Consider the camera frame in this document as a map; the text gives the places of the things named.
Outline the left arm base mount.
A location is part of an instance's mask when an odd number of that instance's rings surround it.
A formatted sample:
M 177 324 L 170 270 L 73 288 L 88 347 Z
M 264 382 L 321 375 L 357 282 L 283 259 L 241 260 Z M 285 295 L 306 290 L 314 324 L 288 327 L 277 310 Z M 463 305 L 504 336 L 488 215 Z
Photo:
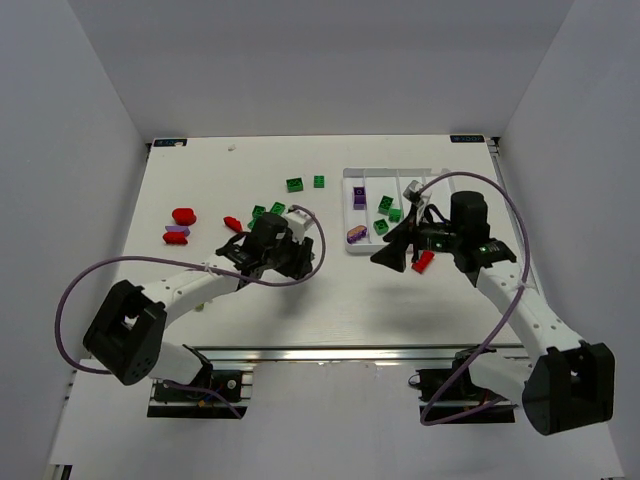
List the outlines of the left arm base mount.
M 173 381 L 154 380 L 148 418 L 233 419 L 247 412 L 252 392 L 252 373 L 248 370 L 218 368 L 201 352 L 188 347 L 203 364 L 195 380 L 184 387 Z

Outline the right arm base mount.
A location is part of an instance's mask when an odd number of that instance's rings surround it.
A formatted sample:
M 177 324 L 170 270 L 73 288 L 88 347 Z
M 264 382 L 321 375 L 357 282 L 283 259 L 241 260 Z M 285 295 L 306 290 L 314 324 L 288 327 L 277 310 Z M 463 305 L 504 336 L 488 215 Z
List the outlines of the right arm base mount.
M 474 348 L 460 351 L 448 368 L 423 368 L 412 374 L 408 387 L 419 393 L 420 413 L 446 380 L 467 360 Z M 425 415 L 429 424 L 514 424 L 515 406 L 509 401 L 497 401 L 493 391 L 471 382 L 469 371 L 462 373 L 438 398 Z

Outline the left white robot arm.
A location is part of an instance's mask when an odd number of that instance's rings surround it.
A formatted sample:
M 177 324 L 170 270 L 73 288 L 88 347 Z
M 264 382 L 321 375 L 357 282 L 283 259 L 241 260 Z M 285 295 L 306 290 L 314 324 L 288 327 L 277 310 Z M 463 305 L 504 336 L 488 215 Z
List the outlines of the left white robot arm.
M 83 338 L 84 347 L 122 384 L 148 377 L 194 393 L 206 393 L 212 364 L 196 349 L 165 341 L 165 330 L 198 305 L 234 294 L 250 284 L 265 285 L 263 275 L 282 276 L 278 287 L 299 284 L 324 261 L 313 253 L 308 230 L 315 216 L 301 207 L 258 217 L 207 260 L 155 282 L 114 284 Z

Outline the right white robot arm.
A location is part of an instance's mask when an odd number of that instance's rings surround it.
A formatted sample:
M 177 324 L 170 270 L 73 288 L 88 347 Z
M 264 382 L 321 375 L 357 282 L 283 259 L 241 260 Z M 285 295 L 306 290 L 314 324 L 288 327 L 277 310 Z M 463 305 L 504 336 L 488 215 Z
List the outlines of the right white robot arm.
M 532 427 L 552 435 L 609 421 L 614 410 L 615 358 L 603 343 L 591 344 L 572 330 L 523 279 L 524 266 L 502 241 L 490 234 L 488 206 L 478 192 L 450 197 L 450 216 L 439 211 L 415 185 L 404 193 L 409 213 L 383 238 L 373 263 L 402 272 L 406 252 L 447 253 L 471 285 L 500 312 L 526 350 L 522 364 L 501 356 L 483 341 L 459 352 L 451 376 L 428 400 L 435 404 L 451 388 L 484 389 L 488 401 L 477 412 L 507 400 L 523 409 Z

